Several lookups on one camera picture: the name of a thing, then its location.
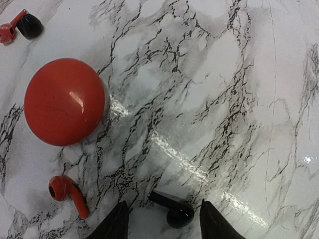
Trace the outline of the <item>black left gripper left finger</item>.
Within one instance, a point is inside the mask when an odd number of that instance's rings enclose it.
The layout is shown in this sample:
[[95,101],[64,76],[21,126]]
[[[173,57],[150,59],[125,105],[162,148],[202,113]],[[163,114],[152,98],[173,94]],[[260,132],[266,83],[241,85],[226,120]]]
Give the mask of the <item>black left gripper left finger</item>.
[[129,211],[126,201],[119,202],[87,239],[127,239]]

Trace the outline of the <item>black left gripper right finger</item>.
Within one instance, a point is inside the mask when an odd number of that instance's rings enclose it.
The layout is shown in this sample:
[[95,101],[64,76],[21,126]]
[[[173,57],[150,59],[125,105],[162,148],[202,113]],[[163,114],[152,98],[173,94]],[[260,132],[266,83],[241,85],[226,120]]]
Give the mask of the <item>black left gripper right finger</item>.
[[202,239],[243,239],[210,201],[202,200],[200,228]]

